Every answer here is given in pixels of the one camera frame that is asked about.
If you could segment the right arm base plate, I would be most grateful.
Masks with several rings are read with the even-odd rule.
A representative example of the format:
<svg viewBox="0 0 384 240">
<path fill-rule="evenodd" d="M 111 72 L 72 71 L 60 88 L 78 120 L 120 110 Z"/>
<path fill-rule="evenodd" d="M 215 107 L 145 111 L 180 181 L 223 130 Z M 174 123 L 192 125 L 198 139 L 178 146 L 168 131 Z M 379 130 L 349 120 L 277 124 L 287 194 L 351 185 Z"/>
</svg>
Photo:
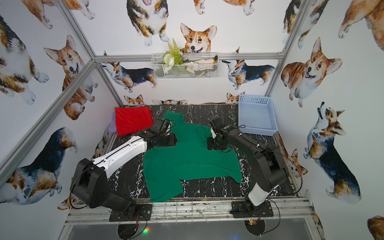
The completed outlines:
<svg viewBox="0 0 384 240">
<path fill-rule="evenodd" d="M 250 201 L 232 202 L 230 214 L 234 218 L 262 218 L 273 217 L 274 213 L 269 202 L 255 207 Z"/>
</svg>

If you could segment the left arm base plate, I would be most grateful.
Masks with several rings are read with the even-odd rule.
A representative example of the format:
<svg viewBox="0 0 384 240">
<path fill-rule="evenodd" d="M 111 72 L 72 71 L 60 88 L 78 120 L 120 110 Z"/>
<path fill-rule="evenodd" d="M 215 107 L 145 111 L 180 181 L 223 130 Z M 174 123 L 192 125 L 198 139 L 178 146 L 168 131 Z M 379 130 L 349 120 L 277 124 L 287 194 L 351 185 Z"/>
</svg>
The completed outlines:
<svg viewBox="0 0 384 240">
<path fill-rule="evenodd" d="M 136 204 L 130 206 L 127 212 L 117 212 L 111 211 L 109 221 L 110 222 L 135 222 L 137 219 L 139 221 L 150 220 L 153 210 L 152 204 Z"/>
</svg>

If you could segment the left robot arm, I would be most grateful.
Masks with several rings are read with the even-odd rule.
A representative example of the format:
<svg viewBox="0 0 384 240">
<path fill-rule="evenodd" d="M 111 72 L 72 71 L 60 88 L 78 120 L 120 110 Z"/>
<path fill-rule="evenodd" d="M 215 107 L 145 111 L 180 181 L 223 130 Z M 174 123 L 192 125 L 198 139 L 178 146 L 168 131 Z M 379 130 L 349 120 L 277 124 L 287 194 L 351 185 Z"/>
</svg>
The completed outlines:
<svg viewBox="0 0 384 240">
<path fill-rule="evenodd" d="M 75 170 L 70 194 L 91 209 L 105 207 L 130 217 L 135 216 L 138 211 L 136 201 L 112 190 L 108 186 L 108 179 L 131 159 L 154 147 L 174 147 L 177 138 L 171 129 L 175 125 L 175 121 L 157 118 L 153 126 L 135 133 L 111 152 L 92 161 L 81 160 Z"/>
</svg>

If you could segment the light blue plastic basket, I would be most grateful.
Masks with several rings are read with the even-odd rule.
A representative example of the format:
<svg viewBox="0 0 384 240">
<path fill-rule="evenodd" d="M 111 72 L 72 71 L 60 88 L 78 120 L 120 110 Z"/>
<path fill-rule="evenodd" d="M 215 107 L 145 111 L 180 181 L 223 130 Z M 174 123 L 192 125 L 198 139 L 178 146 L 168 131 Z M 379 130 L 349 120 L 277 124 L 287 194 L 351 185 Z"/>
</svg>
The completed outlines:
<svg viewBox="0 0 384 240">
<path fill-rule="evenodd" d="M 278 131 L 270 97 L 239 95 L 238 125 L 246 134 L 273 136 Z"/>
</svg>

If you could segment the green t-shirt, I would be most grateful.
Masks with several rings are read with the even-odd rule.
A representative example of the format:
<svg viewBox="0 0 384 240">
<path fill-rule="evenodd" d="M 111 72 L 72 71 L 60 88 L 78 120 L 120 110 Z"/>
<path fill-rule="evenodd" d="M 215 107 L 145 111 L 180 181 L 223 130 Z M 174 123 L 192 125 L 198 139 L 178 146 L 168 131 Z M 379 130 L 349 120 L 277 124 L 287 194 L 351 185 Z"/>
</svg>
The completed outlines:
<svg viewBox="0 0 384 240">
<path fill-rule="evenodd" d="M 144 154 L 144 177 L 153 203 L 181 194 L 182 180 L 231 177 L 241 183 L 238 155 L 229 149 L 208 150 L 207 140 L 212 136 L 209 127 L 186 123 L 181 113 L 167 111 L 164 118 L 176 123 L 171 132 L 177 143 L 173 147 L 154 147 Z"/>
</svg>

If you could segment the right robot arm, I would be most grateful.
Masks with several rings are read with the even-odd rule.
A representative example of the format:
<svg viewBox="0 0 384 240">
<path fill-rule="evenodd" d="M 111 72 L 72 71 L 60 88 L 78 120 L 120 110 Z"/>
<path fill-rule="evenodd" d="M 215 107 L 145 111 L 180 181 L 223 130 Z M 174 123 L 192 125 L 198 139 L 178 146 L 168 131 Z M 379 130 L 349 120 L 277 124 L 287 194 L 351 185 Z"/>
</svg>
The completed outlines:
<svg viewBox="0 0 384 240">
<path fill-rule="evenodd" d="M 207 139 L 208 150 L 224 151 L 229 147 L 236 147 L 254 164 L 252 170 L 255 171 L 256 183 L 245 200 L 247 212 L 253 214 L 265 203 L 272 191 L 289 177 L 285 161 L 273 148 L 247 136 L 238 126 L 225 125 L 219 118 L 211 120 L 210 125 L 215 135 Z"/>
</svg>

